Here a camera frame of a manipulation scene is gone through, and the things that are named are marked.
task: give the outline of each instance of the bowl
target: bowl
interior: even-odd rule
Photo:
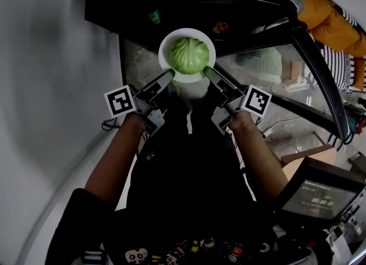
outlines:
[[[200,81],[202,78],[205,78],[205,74],[203,71],[192,74],[192,75],[186,75],[181,74],[178,71],[176,71],[169,63],[169,53],[170,49],[173,46],[173,43],[176,39],[179,38],[195,38],[199,39],[200,41],[204,42],[207,45],[207,48],[209,50],[209,60],[207,63],[207,66],[213,67],[216,61],[216,51],[215,47],[213,46],[212,41],[210,38],[205,35],[202,31],[196,30],[196,29],[178,29],[175,31],[172,31],[170,34],[168,34],[163,41],[160,44],[159,48],[159,64],[163,68],[163,70],[173,69],[176,73],[174,80],[177,82],[182,83],[193,83]]]

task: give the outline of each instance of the wrist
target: wrist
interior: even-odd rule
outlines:
[[[247,111],[240,111],[233,114],[233,120],[229,125],[232,131],[256,129],[252,116]]]
[[[234,133],[241,133],[241,132],[251,132],[257,130],[257,126],[254,122],[240,122],[236,124],[234,128],[231,128]]]
[[[140,135],[146,130],[143,117],[136,113],[127,114],[122,126]]]

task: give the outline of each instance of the person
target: person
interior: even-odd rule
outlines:
[[[250,113],[235,113],[229,127],[254,202],[231,136],[210,120],[214,107],[211,98],[193,110],[188,134],[189,109],[169,95],[165,124],[133,167],[126,209],[115,211],[146,130],[128,114],[85,188],[73,192],[45,263],[71,264],[101,244],[114,265],[242,264],[272,251],[276,236],[262,208],[287,179]]]

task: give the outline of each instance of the graphic print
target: graphic print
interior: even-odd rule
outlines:
[[[248,259],[242,244],[230,245],[228,242],[221,244],[220,253],[230,262],[236,263],[240,259]]]
[[[191,251],[192,253],[197,253],[198,252],[198,241],[197,240],[194,240],[192,242],[192,246],[189,249],[189,251]]]
[[[241,108],[263,118],[269,106],[271,97],[272,94],[251,85]]]
[[[129,264],[143,264],[148,254],[147,249],[136,248],[135,250],[127,251],[125,257]]]
[[[136,111],[136,106],[133,102],[128,85],[105,93],[104,97],[108,105],[111,118]]]
[[[166,252],[163,257],[153,256],[153,262],[158,262],[158,265],[179,265],[184,262],[185,259],[185,247],[188,241],[185,240],[181,244],[176,244],[173,251]]]
[[[203,239],[200,242],[200,245],[205,250],[205,252],[208,252],[215,248],[215,241],[213,240],[213,238]]]
[[[262,248],[260,249],[260,252],[261,253],[267,253],[267,252],[269,252],[269,250],[270,250],[270,245],[267,244],[267,243],[263,243]]]

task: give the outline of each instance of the glass panel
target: glass panel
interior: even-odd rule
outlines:
[[[331,114],[310,69],[293,45],[222,57],[216,62],[243,85],[253,84]]]

